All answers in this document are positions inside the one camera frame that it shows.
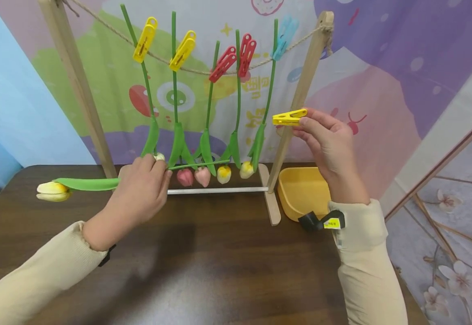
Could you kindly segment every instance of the wooden table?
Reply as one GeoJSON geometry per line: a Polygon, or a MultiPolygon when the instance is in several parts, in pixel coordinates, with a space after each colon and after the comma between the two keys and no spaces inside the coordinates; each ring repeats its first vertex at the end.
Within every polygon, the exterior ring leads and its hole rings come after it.
{"type": "MultiPolygon", "coordinates": [[[[36,199],[37,185],[57,177],[102,172],[35,166],[15,175],[0,194],[0,278],[71,223],[91,218],[111,194],[36,199]]],[[[271,227],[266,209],[260,193],[170,196],[151,222],[119,242],[104,267],[30,324],[345,324],[331,234],[306,233],[286,217],[271,227]]],[[[410,324],[427,324],[403,290],[410,324]]]]}

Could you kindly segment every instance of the twine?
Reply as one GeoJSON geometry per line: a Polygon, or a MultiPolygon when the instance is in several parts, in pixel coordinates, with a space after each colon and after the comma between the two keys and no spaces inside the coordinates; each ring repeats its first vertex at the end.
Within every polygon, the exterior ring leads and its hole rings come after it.
{"type": "MultiPolygon", "coordinates": [[[[68,3],[68,0],[61,0],[62,3],[64,3],[77,17],[79,17],[79,14],[77,13],[77,11],[75,11],[68,3]]],[[[131,41],[128,37],[126,37],[123,33],[121,33],[120,31],[116,30],[115,27],[113,27],[112,25],[110,25],[109,23],[107,23],[105,20],[103,20],[102,18],[99,17],[98,14],[94,13],[89,7],[87,7],[85,4],[83,4],[81,1],[79,0],[70,0],[72,1],[73,3],[75,3],[78,7],[80,7],[82,10],[86,11],[87,13],[90,14],[90,16],[92,16],[93,18],[95,18],[95,20],[97,20],[100,24],[104,25],[104,27],[106,27],[107,29],[109,29],[112,33],[114,33],[115,35],[117,35],[118,37],[122,38],[124,41],[126,41],[128,44],[130,44],[131,46],[133,47],[136,47],[137,44],[134,44],[133,41],[131,41]]],[[[308,38],[310,38],[314,33],[317,33],[318,31],[322,31],[323,33],[327,33],[329,34],[329,37],[328,37],[328,41],[326,42],[325,44],[325,48],[326,48],[326,54],[328,56],[330,56],[332,54],[332,48],[331,48],[331,45],[332,45],[332,33],[333,33],[333,27],[328,27],[328,26],[324,26],[324,25],[319,25],[317,28],[315,28],[313,31],[311,31],[310,33],[306,34],[303,38],[301,38],[300,40],[298,40],[297,42],[295,42],[294,44],[290,45],[287,50],[285,50],[285,53],[290,51],[291,49],[293,49],[294,47],[296,47],[297,45],[300,45],[302,42],[308,40],[308,38]]],[[[158,57],[157,55],[151,53],[150,51],[148,51],[148,54],[152,57],[152,58],[155,58],[157,59],[157,61],[160,61],[166,65],[169,64],[169,60],[168,59],[164,59],[164,58],[161,58],[161,57],[158,57]]],[[[272,57],[262,61],[262,62],[259,62],[258,64],[255,64],[255,65],[251,65],[249,70],[252,70],[252,69],[256,69],[257,67],[259,66],[262,66],[262,65],[266,65],[268,62],[272,61],[272,57]]],[[[202,74],[202,75],[210,75],[211,72],[210,71],[201,71],[201,70],[195,70],[195,69],[189,69],[189,68],[180,68],[180,70],[182,71],[188,71],[188,72],[192,72],[192,73],[196,73],[196,74],[202,74]]],[[[237,74],[237,71],[228,71],[225,73],[225,75],[231,75],[231,74],[237,74]]]]}

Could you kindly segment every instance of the yellow bowl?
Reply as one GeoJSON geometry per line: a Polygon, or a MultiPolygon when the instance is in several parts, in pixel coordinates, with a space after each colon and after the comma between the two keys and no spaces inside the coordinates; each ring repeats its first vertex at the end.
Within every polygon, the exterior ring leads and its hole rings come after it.
{"type": "Polygon", "coordinates": [[[328,214],[330,191],[317,167],[291,167],[279,173],[278,194],[288,218],[314,211],[320,220],[328,214]]]}

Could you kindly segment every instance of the beige sleeve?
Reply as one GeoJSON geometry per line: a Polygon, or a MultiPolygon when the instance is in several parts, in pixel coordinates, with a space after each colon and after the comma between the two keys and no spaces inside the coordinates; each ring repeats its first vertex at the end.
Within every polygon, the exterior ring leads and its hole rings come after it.
{"type": "Polygon", "coordinates": [[[62,291],[92,272],[107,252],[90,249],[73,223],[0,280],[0,325],[24,324],[62,291]]]}
{"type": "Polygon", "coordinates": [[[335,230],[334,239],[349,324],[406,325],[406,304],[386,250],[388,231],[379,202],[330,202],[329,209],[345,216],[345,228],[335,230]]]}

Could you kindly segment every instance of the white rod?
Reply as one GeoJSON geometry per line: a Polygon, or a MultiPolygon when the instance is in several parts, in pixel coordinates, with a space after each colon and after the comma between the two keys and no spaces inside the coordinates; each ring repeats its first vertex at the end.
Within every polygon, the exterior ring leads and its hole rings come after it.
{"type": "Polygon", "coordinates": [[[179,190],[167,190],[167,195],[175,194],[213,194],[213,193],[242,193],[242,192],[266,192],[268,187],[228,187],[228,188],[184,188],[179,190]]]}

